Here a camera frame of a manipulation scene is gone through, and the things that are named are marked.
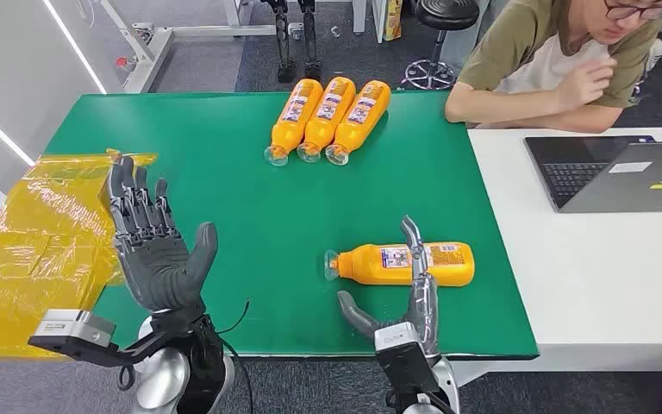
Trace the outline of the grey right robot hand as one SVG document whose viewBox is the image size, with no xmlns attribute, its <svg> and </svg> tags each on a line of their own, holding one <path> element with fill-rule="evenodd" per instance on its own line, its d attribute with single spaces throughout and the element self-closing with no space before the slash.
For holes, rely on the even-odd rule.
<svg viewBox="0 0 662 414">
<path fill-rule="evenodd" d="M 426 250 L 415 221 L 406 215 L 400 228 L 411 252 L 411 286 L 405 314 L 389 322 L 379 322 L 361 310 L 347 291 L 337 292 L 340 311 L 350 325 L 372 341 L 376 351 L 411 343 L 420 348 L 426 359 L 432 360 L 440 357 L 437 283 L 428 271 Z"/>
</svg>

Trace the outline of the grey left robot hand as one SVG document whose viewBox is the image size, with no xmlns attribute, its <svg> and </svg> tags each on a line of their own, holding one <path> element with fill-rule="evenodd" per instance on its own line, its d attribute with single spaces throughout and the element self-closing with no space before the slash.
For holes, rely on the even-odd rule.
<svg viewBox="0 0 662 414">
<path fill-rule="evenodd" d="M 211 222 L 199 224 L 194 247 L 187 248 L 167 188 L 167 181 L 159 178 L 151 195 L 147 169 L 120 155 L 110 165 L 101 192 L 115 226 L 113 243 L 126 285 L 134 300 L 151 312 L 199 304 L 218 251 L 216 226 Z"/>
</svg>

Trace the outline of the person's right hand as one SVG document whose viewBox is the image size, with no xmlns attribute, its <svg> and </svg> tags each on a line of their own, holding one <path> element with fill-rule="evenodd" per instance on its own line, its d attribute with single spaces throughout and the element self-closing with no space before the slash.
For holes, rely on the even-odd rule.
<svg viewBox="0 0 662 414">
<path fill-rule="evenodd" d="M 558 109 L 575 110 L 597 100 L 609 86 L 615 67 L 615 59 L 604 58 L 571 70 L 555 89 Z"/>
</svg>

